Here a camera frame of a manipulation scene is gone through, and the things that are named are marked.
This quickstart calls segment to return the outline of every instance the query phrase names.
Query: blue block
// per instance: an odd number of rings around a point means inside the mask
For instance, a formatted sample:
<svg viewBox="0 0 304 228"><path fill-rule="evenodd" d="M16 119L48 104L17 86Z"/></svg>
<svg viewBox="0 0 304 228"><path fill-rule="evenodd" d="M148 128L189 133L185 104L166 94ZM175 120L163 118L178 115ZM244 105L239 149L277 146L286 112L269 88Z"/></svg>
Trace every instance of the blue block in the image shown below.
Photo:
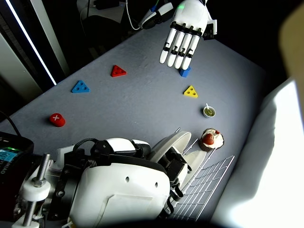
<svg viewBox="0 0 304 228"><path fill-rule="evenodd" d="M187 77L188 73L191 71L191 67L188 67L187 70L180 69L180 76Z"/></svg>
<svg viewBox="0 0 304 228"><path fill-rule="evenodd" d="M71 92L76 94L76 93L88 93L90 91L91 90L89 89L89 87L87 87L87 85L82 80L79 80Z"/></svg>

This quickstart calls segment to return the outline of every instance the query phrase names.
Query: cup with green contents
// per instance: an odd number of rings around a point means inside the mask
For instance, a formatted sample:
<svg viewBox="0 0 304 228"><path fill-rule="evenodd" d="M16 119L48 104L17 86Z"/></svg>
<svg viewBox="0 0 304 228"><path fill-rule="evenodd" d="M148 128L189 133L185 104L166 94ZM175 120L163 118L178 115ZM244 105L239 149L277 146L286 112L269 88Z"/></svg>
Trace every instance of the cup with green contents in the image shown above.
<svg viewBox="0 0 304 228"><path fill-rule="evenodd" d="M215 116L215 109L211 106L208 106L208 107L206 106L203 109L203 114L207 118L212 118Z"/></svg>

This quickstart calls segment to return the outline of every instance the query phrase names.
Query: triangle block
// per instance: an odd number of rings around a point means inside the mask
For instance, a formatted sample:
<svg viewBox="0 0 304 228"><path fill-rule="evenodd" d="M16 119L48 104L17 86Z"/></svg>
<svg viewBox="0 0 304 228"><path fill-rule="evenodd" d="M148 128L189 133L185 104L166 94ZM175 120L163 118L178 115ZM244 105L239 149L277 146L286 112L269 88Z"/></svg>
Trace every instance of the triangle block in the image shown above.
<svg viewBox="0 0 304 228"><path fill-rule="evenodd" d="M190 85L189 88L184 92L184 95L194 97L194 98L199 97L198 93L195 91L195 89L192 85Z"/></svg>
<svg viewBox="0 0 304 228"><path fill-rule="evenodd" d="M87 87L87 85L82 80L79 80L71 92L76 94L76 93L88 93L90 91L91 90L89 89L89 87Z"/></svg>
<svg viewBox="0 0 304 228"><path fill-rule="evenodd" d="M123 69L121 69L118 65L114 65L111 76L112 77L117 77L121 75L126 75L127 72Z"/></svg>

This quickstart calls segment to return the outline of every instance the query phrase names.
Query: tabletop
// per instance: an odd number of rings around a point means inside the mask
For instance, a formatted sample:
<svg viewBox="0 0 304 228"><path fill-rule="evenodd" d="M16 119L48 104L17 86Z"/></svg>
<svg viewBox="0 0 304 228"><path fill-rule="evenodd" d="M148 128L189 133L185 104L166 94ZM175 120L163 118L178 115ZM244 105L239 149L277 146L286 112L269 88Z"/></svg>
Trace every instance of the tabletop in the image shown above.
<svg viewBox="0 0 304 228"><path fill-rule="evenodd" d="M216 40L201 40L183 78L177 69L159 63L168 32L169 23L138 32L13 114L22 136L34 142L34 153L47 152L56 159L57 148L87 137L139 139L153 146L178 127L192 132L193 140L212 127L223 134L225 145L209 162L237 157L263 99L265 71ZM113 65L127 75L111 77ZM78 80L91 92L71 93ZM183 95L190 85L198 98ZM216 109L214 118L203 116L206 103ZM53 113L63 115L63 127L48 121ZM7 121L0 123L0 131L14 132ZM212 215L228 176L204 218Z"/></svg>

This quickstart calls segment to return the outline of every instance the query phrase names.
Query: led light strip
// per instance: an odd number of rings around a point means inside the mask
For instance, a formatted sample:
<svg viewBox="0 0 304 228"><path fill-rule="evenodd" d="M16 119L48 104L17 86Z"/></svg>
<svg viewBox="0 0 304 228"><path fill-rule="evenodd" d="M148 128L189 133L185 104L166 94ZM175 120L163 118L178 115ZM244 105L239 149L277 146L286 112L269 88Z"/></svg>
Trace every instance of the led light strip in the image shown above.
<svg viewBox="0 0 304 228"><path fill-rule="evenodd" d="M12 4L11 4L10 0L5 0L5 1L6 1L7 5L9 6L10 11L13 13L13 15L14 15L14 17L15 17L16 21L18 22L18 24L19 24L19 26L20 26L20 28L21 28L22 32L24 33L25 37L28 39L29 44L32 46L32 48L33 48L34 52L36 53L36 55L37 55L38 59L40 60L40 62L41 62L41 64L42 64L42 66L43 66L43 67L44 67L44 69L46 70L46 72L47 72L47 74L48 74L49 78L52 80L52 82L53 82L53 83L54 83L54 85L56 86L56 85L57 85L57 83L56 83L56 82L55 82L55 80L53 79L53 77L52 77L52 75L51 75L50 71L48 70L47 66L45 65L44 61L42 60L42 58L41 58L40 54L38 53L38 51L37 51L37 49L36 49L35 45L34 45L34 44L33 44L33 42L32 42L32 40L30 39L30 37L29 37L29 35L28 35L27 31L25 30L25 28L24 28L24 26L23 26L23 24L22 24L21 20L19 19L18 15L17 15L17 13L16 13L16 11L15 11L15 9L13 8L13 6L12 6Z"/></svg>

